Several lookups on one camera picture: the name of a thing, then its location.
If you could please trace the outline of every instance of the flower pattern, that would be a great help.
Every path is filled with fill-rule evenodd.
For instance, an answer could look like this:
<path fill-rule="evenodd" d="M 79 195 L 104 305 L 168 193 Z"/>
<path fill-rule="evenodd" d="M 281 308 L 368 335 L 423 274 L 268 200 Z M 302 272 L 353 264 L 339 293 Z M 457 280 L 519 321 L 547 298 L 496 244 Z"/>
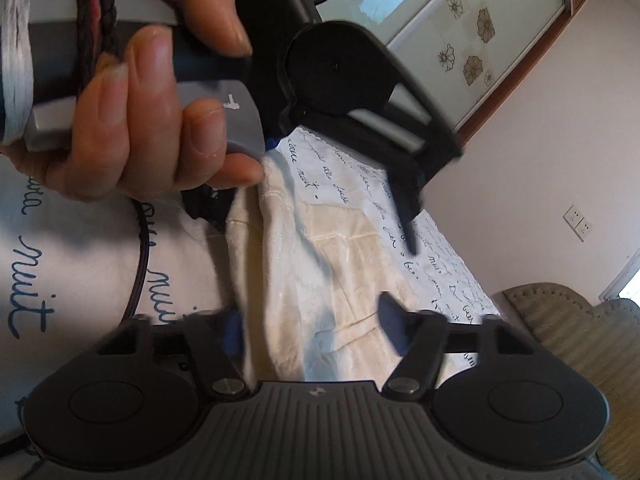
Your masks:
<path fill-rule="evenodd" d="M 450 43 L 447 43 L 447 47 L 440 51 L 438 60 L 440 61 L 440 66 L 445 69 L 445 72 L 453 69 L 453 65 L 456 63 L 456 54 Z"/>
<path fill-rule="evenodd" d="M 466 84 L 471 86 L 473 81 L 480 77 L 482 73 L 482 59 L 478 56 L 469 56 L 463 68 Z"/>
<path fill-rule="evenodd" d="M 494 73 L 491 70 L 487 70 L 486 74 L 484 74 L 484 84 L 487 88 L 489 88 L 492 84 L 495 83 Z"/>
<path fill-rule="evenodd" d="M 453 17 L 458 19 L 465 12 L 464 7 L 462 6 L 462 0 L 447 0 L 447 5 L 449 6 L 449 10 L 453 14 Z"/>
<path fill-rule="evenodd" d="M 480 36 L 485 43 L 489 43 L 491 38 L 495 36 L 494 22 L 491 21 L 489 9 L 486 7 L 480 9 L 478 13 L 478 36 Z"/>

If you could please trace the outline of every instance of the gray cushion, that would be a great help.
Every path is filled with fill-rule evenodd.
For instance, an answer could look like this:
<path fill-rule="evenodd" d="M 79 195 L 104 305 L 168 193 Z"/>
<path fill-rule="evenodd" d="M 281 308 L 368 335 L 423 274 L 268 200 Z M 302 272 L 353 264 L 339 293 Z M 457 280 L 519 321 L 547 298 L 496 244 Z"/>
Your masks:
<path fill-rule="evenodd" d="M 611 419 L 598 457 L 619 480 L 638 480 L 640 308 L 631 300 L 591 306 L 555 283 L 518 286 L 503 295 L 538 341 L 605 394 Z"/>

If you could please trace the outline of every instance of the logo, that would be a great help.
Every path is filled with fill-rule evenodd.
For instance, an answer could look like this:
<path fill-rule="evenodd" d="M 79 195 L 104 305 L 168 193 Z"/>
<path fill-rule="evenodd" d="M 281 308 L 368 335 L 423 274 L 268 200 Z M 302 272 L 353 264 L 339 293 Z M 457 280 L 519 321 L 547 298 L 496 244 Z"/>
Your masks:
<path fill-rule="evenodd" d="M 324 397 L 326 395 L 326 390 L 321 386 L 316 386 L 315 388 L 311 388 L 309 390 L 309 395 L 314 396 L 316 398 Z"/>
<path fill-rule="evenodd" d="M 240 105 L 234 101 L 234 97 L 232 94 L 229 94 L 229 102 L 224 103 L 223 107 L 228 108 L 229 110 L 239 110 Z"/>

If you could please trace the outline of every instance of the hand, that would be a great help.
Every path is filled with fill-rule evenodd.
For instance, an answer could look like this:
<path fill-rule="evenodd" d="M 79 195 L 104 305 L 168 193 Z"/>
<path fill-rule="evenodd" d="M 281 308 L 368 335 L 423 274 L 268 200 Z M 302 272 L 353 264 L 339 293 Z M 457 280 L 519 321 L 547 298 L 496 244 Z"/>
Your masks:
<path fill-rule="evenodd" d="M 188 27 L 225 56 L 251 54 L 234 0 L 170 0 Z M 18 171 L 74 200 L 98 200 L 117 189 L 139 200 L 209 183 L 252 186 L 260 163 L 226 152 L 224 108 L 200 99 L 180 108 L 166 27 L 140 30 L 124 63 L 94 76 L 76 106 L 70 152 L 30 153 L 3 146 Z"/>

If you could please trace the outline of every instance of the black cord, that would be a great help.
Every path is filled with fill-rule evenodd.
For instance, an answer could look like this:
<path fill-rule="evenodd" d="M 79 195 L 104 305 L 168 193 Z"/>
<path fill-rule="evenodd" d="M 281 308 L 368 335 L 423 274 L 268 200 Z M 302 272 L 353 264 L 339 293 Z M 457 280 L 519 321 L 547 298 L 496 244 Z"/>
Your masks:
<path fill-rule="evenodd" d="M 138 226 L 140 228 L 140 259 L 138 260 L 138 270 L 136 271 L 136 279 L 133 282 L 129 302 L 124 311 L 122 319 L 129 319 L 136 313 L 142 289 L 145 286 L 146 268 L 149 265 L 149 225 L 146 223 L 146 215 L 142 204 L 137 200 L 131 199 L 131 203 L 136 210 L 138 216 Z"/>

